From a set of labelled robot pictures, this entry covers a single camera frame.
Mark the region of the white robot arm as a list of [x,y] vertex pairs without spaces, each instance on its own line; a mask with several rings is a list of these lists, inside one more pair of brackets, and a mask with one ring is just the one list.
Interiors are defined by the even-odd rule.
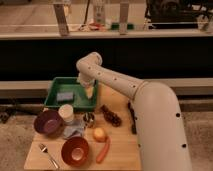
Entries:
[[106,69],[97,52],[79,59],[76,68],[83,87],[98,80],[130,99],[142,171],[192,171],[180,105],[169,86]]

